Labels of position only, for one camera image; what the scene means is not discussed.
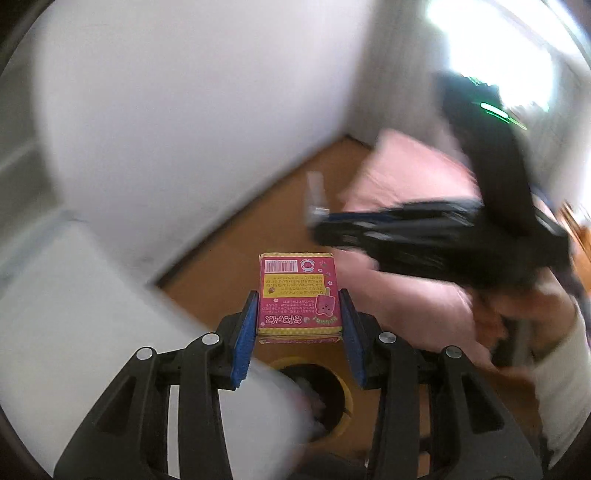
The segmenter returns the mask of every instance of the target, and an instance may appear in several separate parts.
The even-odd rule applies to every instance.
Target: pink blanket
[[[345,192],[345,211],[363,212],[410,200],[477,197],[471,172],[441,152],[397,131],[384,131],[376,150]],[[375,270],[360,252],[334,250],[339,286],[355,307],[413,346],[441,351],[457,345],[481,365],[488,350],[475,339],[466,293],[457,285]]]

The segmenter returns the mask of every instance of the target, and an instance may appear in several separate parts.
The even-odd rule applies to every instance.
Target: blue gripper pad
[[[236,338],[230,380],[235,388],[246,378],[251,363],[252,350],[256,339],[256,316],[258,314],[258,293],[253,292],[245,307],[242,327]]]
[[[363,347],[355,327],[355,321],[359,321],[359,317],[347,290],[339,291],[339,300],[345,354],[355,381],[361,388],[364,388],[367,384],[367,375],[363,362]]]

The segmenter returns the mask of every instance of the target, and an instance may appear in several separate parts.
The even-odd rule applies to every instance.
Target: snack box
[[[259,341],[338,342],[342,323],[332,254],[266,253],[260,261]]]

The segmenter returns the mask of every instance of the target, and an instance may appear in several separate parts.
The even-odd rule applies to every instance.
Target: bright window light
[[[554,12],[540,0],[495,0],[498,4],[512,12],[514,15],[530,27],[536,34],[546,40],[558,51],[569,56],[579,63],[585,63],[585,59],[569,32],[562,25],[557,15],[563,19],[565,25],[571,30],[580,32],[579,26],[572,17],[556,0],[550,0],[548,5]]]
[[[550,53],[482,0],[431,0],[427,18],[447,35],[449,67],[497,85],[508,107],[548,111],[554,85]]]
[[[570,29],[570,31],[577,34],[579,37],[588,39],[587,34],[581,29],[579,24],[571,17],[569,11],[564,7],[562,2],[558,0],[548,0],[548,6],[552,9],[555,15]]]

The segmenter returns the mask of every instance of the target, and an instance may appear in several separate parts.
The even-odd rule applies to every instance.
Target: pink cartoon character
[[[316,314],[332,317],[335,310],[335,301],[336,298],[330,296],[330,288],[326,287],[324,289],[324,295],[316,296]]]

